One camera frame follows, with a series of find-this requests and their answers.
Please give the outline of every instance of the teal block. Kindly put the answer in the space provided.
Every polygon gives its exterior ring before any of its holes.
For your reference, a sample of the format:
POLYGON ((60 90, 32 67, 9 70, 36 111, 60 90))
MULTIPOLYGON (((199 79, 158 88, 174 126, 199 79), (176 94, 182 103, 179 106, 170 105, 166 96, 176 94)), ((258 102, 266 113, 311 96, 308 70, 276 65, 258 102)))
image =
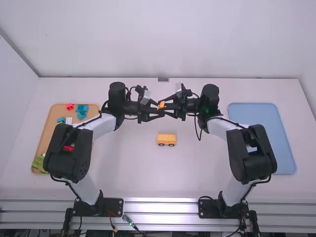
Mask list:
POLYGON ((87 105, 77 105, 76 112, 88 112, 87 105))
POLYGON ((85 112, 78 112, 77 117, 79 120, 83 120, 85 117, 87 117, 87 114, 85 112))
POLYGON ((66 118, 65 117, 60 117, 59 119, 57 119, 57 122, 66 122, 66 118))

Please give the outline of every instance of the red block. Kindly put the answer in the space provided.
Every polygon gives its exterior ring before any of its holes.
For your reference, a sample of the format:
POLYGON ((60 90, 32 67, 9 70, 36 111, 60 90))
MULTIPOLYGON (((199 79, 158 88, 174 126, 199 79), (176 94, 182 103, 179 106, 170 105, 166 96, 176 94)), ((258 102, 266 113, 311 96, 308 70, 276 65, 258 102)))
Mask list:
POLYGON ((74 106, 72 105, 72 103, 69 103, 66 105, 67 110, 73 110, 74 106))
POLYGON ((64 148, 64 150, 67 150, 67 151, 70 151, 70 152, 72 152, 74 150, 73 146, 64 146, 63 148, 64 148))

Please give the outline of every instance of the white wall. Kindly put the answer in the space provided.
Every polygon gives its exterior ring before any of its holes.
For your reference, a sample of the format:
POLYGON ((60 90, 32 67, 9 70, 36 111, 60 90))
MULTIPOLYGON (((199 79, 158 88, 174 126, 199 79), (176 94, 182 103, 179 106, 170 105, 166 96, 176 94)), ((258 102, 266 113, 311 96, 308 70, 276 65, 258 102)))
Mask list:
POLYGON ((316 115, 314 0, 0 0, 39 73, 300 78, 316 115))
POLYGON ((0 175, 10 155, 38 79, 38 76, 0 36, 0 175))

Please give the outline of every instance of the white table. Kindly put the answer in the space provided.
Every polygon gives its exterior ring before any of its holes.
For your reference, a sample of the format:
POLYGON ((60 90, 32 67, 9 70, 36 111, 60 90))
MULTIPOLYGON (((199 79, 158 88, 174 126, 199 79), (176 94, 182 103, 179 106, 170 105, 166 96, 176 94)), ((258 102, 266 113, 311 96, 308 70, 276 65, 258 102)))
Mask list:
MULTIPOLYGON (((316 233, 316 122, 297 79, 40 79, 24 117, 10 158, 0 179, 0 228, 60 229, 64 212, 72 207, 71 191, 34 175, 30 166, 49 108, 55 103, 97 103, 108 99, 109 84, 146 85, 154 100, 174 93, 174 84, 200 94, 213 83, 220 88, 219 107, 228 115, 232 102, 272 102, 279 110, 296 160, 294 175, 273 175, 248 201, 258 213, 262 232, 316 233)), ((106 197, 122 197, 124 211, 141 230, 233 231, 237 220, 205 220, 197 215, 197 198, 217 197, 231 177, 227 144, 203 133, 195 135, 194 122, 161 118, 137 124, 127 120, 121 128, 95 142, 92 179, 106 197), (178 145, 155 144, 160 131, 174 131, 178 145)), ((119 230, 131 230, 115 219, 119 230)), ((74 218, 72 228, 79 226, 74 218)), ((83 229, 111 229, 108 218, 83 218, 83 229)))

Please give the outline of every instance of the cork board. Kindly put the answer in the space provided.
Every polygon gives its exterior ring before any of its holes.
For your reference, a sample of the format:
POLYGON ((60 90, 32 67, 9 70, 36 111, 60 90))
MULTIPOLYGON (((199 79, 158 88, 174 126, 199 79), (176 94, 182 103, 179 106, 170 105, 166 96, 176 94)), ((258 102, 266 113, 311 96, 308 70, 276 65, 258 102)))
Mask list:
MULTIPOLYGON (((43 153, 46 153, 51 136, 53 135, 55 126, 57 125, 57 119, 60 117, 72 117, 73 121, 72 124, 83 122, 88 119, 91 119, 99 114, 99 106, 95 104, 85 104, 82 103, 81 105, 88 105, 88 112, 86 112, 87 117, 85 117, 83 120, 79 120, 77 118, 77 112, 76 112, 76 106, 78 104, 73 104, 74 109, 73 110, 67 110, 66 104, 54 104, 52 107, 50 107, 46 123, 43 129, 43 132, 40 137, 39 145, 36 150, 36 153, 34 157, 42 155, 43 153)), ((34 174, 44 174, 40 170, 38 170, 35 167, 32 167, 31 164, 31 171, 34 174)))

